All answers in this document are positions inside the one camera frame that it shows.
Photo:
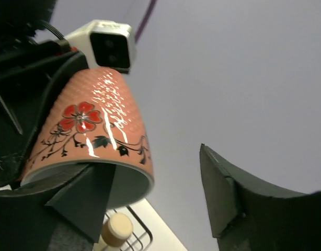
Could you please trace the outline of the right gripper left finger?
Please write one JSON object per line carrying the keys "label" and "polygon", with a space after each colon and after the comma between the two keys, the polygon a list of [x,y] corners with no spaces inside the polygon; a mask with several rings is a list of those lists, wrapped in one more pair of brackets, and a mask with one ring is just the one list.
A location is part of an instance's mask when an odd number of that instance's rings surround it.
{"label": "right gripper left finger", "polygon": [[115,171],[112,164],[73,164],[15,190],[0,190],[0,250],[92,250]]}

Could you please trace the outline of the steel cup beige sleeve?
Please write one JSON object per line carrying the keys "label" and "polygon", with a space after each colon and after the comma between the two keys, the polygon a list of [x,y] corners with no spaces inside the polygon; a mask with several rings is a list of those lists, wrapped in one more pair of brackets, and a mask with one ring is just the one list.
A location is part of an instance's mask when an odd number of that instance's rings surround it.
{"label": "steel cup beige sleeve", "polygon": [[133,233],[133,223],[124,213],[115,213],[103,224],[100,238],[106,246],[121,248]]}

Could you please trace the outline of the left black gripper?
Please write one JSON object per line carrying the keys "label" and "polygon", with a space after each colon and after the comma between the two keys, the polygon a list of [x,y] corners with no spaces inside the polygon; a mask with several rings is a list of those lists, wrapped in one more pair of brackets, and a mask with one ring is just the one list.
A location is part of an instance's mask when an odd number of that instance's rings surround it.
{"label": "left black gripper", "polygon": [[0,55],[0,187],[17,180],[57,96],[86,57],[48,40]]}

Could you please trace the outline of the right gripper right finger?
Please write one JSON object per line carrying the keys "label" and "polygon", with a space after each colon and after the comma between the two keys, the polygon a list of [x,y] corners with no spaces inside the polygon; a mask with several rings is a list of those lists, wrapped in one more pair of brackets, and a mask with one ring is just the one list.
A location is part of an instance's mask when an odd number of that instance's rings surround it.
{"label": "right gripper right finger", "polygon": [[271,184],[204,144],[200,170],[219,250],[321,250],[321,191]]}

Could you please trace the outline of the orange mug white inside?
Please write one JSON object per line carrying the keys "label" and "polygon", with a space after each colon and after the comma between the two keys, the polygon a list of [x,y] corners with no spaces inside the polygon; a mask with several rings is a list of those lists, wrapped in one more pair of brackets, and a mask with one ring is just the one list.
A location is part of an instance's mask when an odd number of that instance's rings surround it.
{"label": "orange mug white inside", "polygon": [[150,145],[138,105],[123,76],[109,67],[84,69],[70,78],[40,130],[21,184],[89,162],[116,171],[110,209],[136,203],[154,187]]}

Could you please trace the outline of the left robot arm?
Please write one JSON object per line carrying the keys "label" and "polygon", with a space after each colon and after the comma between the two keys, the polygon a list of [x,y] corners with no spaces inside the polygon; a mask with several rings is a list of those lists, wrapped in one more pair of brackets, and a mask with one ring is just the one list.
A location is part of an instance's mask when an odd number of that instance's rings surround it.
{"label": "left robot arm", "polygon": [[21,180],[58,95],[85,56],[50,24],[55,1],[0,1],[0,187]]}

